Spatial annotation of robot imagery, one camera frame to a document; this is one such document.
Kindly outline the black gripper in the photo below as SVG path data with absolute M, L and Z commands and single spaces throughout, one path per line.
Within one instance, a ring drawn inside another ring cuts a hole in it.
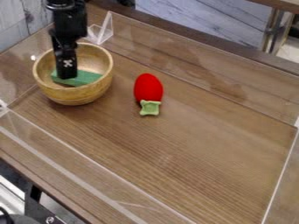
M 88 13 L 84 5 L 48 5 L 53 27 L 48 30 L 56 59 L 56 72 L 60 79 L 77 76 L 76 41 L 88 34 Z

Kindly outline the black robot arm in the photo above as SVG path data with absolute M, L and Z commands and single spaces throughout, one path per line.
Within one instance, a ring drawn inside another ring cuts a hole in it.
M 56 73 L 60 79 L 77 77 L 77 40 L 88 35 L 85 0 L 47 0 L 52 12 L 53 27 L 49 29 Z

